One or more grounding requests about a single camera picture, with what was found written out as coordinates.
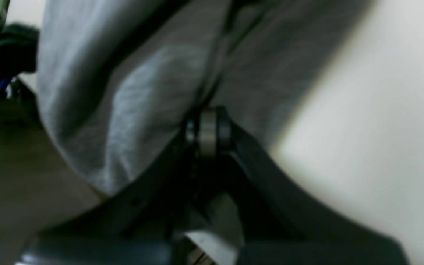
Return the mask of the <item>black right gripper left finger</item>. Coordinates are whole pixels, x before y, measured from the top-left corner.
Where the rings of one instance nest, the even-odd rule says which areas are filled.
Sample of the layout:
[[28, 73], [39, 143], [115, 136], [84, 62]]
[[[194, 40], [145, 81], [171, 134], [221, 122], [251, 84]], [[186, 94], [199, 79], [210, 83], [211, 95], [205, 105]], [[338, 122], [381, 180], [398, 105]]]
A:
[[187, 119], [141, 176], [96, 208], [28, 240], [18, 265], [186, 265], [185, 231], [211, 222], [218, 109]]

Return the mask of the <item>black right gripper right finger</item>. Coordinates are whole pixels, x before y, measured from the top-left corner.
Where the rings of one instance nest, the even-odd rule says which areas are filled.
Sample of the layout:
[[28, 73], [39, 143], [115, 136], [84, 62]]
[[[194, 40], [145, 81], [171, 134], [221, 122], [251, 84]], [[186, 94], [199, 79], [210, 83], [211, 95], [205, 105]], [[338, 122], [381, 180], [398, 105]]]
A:
[[218, 175], [245, 238], [238, 265], [407, 265], [394, 240], [331, 210], [300, 188], [217, 108]]

